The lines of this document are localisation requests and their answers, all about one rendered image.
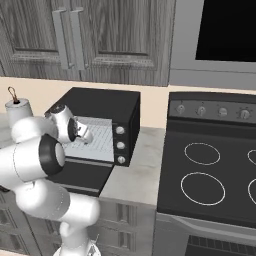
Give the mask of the brown looped tool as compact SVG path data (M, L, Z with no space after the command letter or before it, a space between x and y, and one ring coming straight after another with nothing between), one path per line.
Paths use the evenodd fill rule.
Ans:
M12 96L13 103L14 103L14 104L19 104L20 101L19 101L19 99L17 98L15 89L14 89L13 87L9 86L9 87L7 88L7 90L9 91L9 93L10 93L11 96Z

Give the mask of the grey oven door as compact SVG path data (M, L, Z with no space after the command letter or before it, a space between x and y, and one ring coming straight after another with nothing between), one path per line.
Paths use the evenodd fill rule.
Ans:
M256 256L256 228L157 213L153 256Z

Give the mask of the black toaster oven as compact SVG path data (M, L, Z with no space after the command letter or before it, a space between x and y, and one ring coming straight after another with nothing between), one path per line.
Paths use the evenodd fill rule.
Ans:
M114 149L114 161L111 163L128 166L140 131L140 99L140 93L136 91L72 87L45 112L45 115L62 104L66 105L77 119L111 119ZM116 133L118 126L125 128L124 134ZM125 143L126 147L118 149L117 142ZM125 157L124 164L118 162L119 156Z

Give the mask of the grey drawer front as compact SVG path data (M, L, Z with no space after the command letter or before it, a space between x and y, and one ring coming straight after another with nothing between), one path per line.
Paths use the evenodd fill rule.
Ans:
M135 225L129 225L127 223L123 223L117 220L117 213L116 213L117 204L126 204L126 205L132 205L136 207L137 215L136 215ZM149 222L150 224L154 222L155 209L148 207L147 205L143 205L141 203L131 203L127 201L101 200L100 206L101 206L100 218L105 221L121 223L131 227L139 227L144 225L146 222Z
M136 234L136 250L129 251L118 245L118 233L131 232ZM142 231L126 231L114 228L94 226L88 229L88 234L94 240L102 256L151 256L153 234Z

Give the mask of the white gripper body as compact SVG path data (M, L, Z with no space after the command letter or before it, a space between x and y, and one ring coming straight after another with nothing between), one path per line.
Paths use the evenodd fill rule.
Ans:
M78 137L85 144L90 144L93 141L93 134L89 130L88 126L80 122L78 122L77 125L78 125L78 133L77 133Z

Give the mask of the grey toaster oven rack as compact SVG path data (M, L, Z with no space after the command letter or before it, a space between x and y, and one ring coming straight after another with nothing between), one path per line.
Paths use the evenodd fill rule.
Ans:
M78 121L88 126L93 141L85 144L80 138L63 145L67 157L114 161L112 120L92 117L79 117Z

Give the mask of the black toaster oven door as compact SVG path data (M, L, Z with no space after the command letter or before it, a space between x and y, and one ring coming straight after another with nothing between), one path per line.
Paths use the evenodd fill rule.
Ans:
M67 158L62 171L48 180L69 192L98 197L113 167L111 162Z

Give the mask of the grey wood cupboard door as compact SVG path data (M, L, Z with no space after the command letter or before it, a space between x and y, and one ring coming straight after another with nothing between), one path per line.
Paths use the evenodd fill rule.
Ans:
M65 8L62 24L68 53L68 0L0 0L0 64L7 77L72 80L61 67L52 12Z
M86 82L166 86L175 0L70 0L80 14Z

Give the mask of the white jar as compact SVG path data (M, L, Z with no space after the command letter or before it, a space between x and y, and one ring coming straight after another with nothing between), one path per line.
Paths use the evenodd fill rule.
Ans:
M10 100L5 104L5 108L10 127L13 127L13 125L20 119L33 115L30 102L25 98L20 98L18 103L14 103Z

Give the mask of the grey lower cupboard run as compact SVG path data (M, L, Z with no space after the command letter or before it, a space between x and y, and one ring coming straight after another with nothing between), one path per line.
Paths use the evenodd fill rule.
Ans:
M52 256L61 246L59 224L22 212L13 192L0 190L0 249L29 256Z

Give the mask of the grey microwave oven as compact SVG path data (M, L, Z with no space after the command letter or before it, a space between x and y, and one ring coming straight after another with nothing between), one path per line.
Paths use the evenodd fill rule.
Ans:
M177 0L170 83L256 90L256 0Z

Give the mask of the black stove with hob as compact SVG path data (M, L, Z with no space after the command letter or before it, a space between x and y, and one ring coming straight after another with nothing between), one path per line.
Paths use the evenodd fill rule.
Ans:
M256 228L256 95L169 94L157 211Z

